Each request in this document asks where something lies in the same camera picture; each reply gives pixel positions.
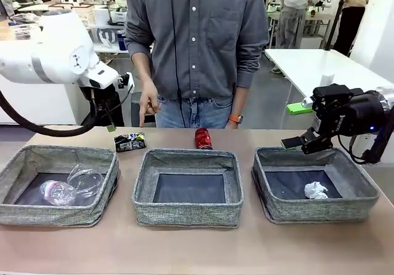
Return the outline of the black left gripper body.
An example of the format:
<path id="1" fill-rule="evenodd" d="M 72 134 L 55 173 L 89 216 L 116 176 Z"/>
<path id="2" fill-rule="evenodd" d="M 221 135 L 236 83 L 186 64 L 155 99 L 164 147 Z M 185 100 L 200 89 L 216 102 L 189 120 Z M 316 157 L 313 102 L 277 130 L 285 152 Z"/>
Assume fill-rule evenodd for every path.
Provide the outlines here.
<path id="1" fill-rule="evenodd" d="M 81 87 L 80 90 L 86 100 L 94 100 L 100 116 L 106 116 L 119 106 L 119 94 L 115 86 L 108 86 L 105 89 Z"/>

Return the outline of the black snack wrapper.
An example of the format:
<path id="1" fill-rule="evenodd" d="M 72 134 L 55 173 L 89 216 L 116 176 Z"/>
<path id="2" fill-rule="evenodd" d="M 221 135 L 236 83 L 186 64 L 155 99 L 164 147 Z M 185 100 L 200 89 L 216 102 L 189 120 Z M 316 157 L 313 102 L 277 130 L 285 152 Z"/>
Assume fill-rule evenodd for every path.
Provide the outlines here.
<path id="1" fill-rule="evenodd" d="M 118 153 L 146 148 L 145 134 L 142 132 L 118 135 L 114 142 Z"/>

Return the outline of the white paper ball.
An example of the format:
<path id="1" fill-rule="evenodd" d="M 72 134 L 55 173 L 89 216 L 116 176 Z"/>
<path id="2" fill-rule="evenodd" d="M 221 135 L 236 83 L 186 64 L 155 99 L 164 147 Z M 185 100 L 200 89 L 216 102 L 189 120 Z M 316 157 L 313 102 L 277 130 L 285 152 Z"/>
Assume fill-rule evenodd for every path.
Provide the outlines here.
<path id="1" fill-rule="evenodd" d="M 307 199 L 327 199 L 327 192 L 328 189 L 318 181 L 308 183 L 304 187 L 304 194 Z"/>

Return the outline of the clear plastic cup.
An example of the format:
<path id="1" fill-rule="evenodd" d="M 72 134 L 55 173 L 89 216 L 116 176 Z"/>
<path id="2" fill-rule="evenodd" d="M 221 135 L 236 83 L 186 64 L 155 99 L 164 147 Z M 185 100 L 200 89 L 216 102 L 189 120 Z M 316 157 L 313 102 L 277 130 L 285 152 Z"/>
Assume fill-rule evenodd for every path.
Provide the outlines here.
<path id="1" fill-rule="evenodd" d="M 67 178 L 67 183 L 76 190 L 76 196 L 84 199 L 95 196 L 103 181 L 104 177 L 97 169 L 82 164 L 76 164 Z"/>

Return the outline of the crushed red soda can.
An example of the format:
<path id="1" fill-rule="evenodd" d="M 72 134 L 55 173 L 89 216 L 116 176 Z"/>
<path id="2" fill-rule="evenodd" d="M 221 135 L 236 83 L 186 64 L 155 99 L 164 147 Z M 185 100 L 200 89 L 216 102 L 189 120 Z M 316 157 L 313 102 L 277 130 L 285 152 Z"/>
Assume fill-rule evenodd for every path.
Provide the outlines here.
<path id="1" fill-rule="evenodd" d="M 195 131 L 195 145 L 197 149 L 212 149 L 212 140 L 206 128 L 198 128 Z"/>

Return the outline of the person's left forearm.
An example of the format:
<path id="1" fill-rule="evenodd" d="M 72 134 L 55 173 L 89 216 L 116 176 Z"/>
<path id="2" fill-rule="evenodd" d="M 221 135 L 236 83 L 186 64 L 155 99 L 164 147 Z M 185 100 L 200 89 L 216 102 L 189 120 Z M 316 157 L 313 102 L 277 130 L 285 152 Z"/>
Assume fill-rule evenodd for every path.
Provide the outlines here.
<path id="1" fill-rule="evenodd" d="M 241 116 L 249 94 L 249 89 L 244 87 L 237 87 L 233 96 L 233 103 L 231 114 L 234 116 Z"/>

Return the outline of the large white table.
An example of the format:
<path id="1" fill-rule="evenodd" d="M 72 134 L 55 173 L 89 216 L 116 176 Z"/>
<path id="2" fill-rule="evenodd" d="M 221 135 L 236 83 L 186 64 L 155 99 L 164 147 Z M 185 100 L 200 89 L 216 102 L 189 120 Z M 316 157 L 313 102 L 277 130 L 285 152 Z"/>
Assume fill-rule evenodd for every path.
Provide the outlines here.
<path id="1" fill-rule="evenodd" d="M 282 103 L 289 101 L 292 89 L 298 90 L 303 97 L 310 96 L 313 89 L 320 85 L 323 76 L 332 76 L 334 83 L 350 89 L 394 89 L 394 83 L 335 50 L 267 49 L 265 55 L 291 83 L 287 94 L 281 96 Z"/>

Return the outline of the dark blue bottle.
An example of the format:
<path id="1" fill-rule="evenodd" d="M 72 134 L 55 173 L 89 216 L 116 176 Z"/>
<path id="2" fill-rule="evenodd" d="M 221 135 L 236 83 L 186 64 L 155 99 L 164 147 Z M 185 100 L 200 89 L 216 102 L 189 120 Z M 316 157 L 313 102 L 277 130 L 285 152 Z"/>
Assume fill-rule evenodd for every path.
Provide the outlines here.
<path id="1" fill-rule="evenodd" d="M 124 30 L 118 30 L 116 32 L 116 34 L 117 34 L 117 38 L 118 38 L 119 49 L 121 51 L 126 51 L 127 50 L 127 47 L 126 47 L 126 44 L 125 44 L 126 35 L 125 35 Z"/>

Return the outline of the grey fabric basket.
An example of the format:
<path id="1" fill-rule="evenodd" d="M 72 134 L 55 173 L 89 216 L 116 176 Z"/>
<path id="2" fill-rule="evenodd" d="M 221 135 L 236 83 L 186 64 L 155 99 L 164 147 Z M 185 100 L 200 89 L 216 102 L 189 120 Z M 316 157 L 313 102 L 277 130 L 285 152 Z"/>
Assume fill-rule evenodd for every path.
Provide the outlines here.
<path id="1" fill-rule="evenodd" d="M 103 176 L 97 194 L 72 205 L 52 205 L 39 189 L 46 181 L 66 181 L 79 166 Z M 0 171 L 0 225 L 90 227 L 102 218 L 116 191 L 119 159 L 107 148 L 28 145 Z"/>
<path id="2" fill-rule="evenodd" d="M 236 155 L 203 149 L 149 149 L 132 192 L 137 223 L 235 228 L 244 202 Z"/>
<path id="3" fill-rule="evenodd" d="M 371 177 L 341 149 L 315 154 L 280 147 L 257 148 L 252 179 L 266 218 L 276 224 L 363 221 L 379 198 Z M 307 199 L 314 181 L 327 199 Z"/>

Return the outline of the white plastic crate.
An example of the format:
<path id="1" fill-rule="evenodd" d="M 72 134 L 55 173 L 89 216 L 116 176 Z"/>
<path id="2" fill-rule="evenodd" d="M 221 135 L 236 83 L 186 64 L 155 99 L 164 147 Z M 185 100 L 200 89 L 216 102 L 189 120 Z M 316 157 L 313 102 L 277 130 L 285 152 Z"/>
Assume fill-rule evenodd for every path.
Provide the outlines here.
<path id="1" fill-rule="evenodd" d="M 86 28 L 88 28 L 91 24 L 94 23 L 93 4 L 80 3 L 78 6 L 73 6 L 71 9 L 78 14 L 79 18 L 81 19 L 83 25 Z"/>

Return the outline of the bystander in white shirt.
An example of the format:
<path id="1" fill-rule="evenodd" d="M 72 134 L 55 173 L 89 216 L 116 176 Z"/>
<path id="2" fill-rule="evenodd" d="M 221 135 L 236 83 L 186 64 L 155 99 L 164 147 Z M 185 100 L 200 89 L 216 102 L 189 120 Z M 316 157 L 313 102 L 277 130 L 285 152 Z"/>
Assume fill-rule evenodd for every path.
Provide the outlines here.
<path id="1" fill-rule="evenodd" d="M 281 10 L 276 31 L 277 49 L 298 49 L 304 34 L 307 7 L 320 0 L 279 0 Z"/>

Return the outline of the bystander in beige top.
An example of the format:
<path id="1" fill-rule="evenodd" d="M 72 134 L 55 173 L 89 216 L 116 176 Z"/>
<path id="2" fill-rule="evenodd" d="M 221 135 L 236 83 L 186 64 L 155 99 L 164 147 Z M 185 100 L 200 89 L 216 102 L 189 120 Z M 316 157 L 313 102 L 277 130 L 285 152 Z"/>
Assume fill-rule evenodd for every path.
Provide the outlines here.
<path id="1" fill-rule="evenodd" d="M 333 49 L 347 56 L 366 10 L 367 0 L 344 0 L 339 32 Z"/>

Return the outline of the black tripod pole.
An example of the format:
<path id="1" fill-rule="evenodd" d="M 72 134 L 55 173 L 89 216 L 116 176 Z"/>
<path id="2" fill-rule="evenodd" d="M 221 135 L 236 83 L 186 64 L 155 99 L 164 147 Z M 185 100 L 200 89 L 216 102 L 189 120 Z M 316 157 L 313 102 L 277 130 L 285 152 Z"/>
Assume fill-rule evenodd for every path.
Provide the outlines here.
<path id="1" fill-rule="evenodd" d="M 338 21 L 339 21 L 339 17 L 340 17 L 341 10 L 343 8 L 344 2 L 345 2 L 345 0 L 339 0 L 335 17 L 334 17 L 334 19 L 332 21 L 332 27 L 331 27 L 329 36 L 328 36 L 328 38 L 327 38 L 327 40 L 325 42 L 324 50 L 330 50 L 330 48 L 331 48 L 331 42 L 332 42 L 332 39 L 334 37 L 334 33 L 335 33 L 336 26 L 337 26 Z"/>

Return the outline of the clear plastic storage box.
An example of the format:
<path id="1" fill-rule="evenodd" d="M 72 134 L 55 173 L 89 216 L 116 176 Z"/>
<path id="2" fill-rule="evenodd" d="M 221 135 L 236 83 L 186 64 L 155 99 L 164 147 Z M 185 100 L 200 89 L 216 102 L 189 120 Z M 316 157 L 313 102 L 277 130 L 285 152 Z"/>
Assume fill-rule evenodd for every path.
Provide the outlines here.
<path id="1" fill-rule="evenodd" d="M 15 40 L 29 40 L 38 37 L 41 27 L 36 23 L 16 24 L 9 23 L 9 28 Z"/>

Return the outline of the light wooden side table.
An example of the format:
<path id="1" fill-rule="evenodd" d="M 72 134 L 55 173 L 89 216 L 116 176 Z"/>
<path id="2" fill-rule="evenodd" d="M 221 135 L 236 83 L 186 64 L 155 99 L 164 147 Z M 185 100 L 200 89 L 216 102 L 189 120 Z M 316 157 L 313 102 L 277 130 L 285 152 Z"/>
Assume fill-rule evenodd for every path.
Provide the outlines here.
<path id="1" fill-rule="evenodd" d="M 14 35 L 9 28 L 9 23 L 26 24 L 21 22 L 13 22 L 12 20 L 0 21 L 0 41 L 15 40 Z"/>

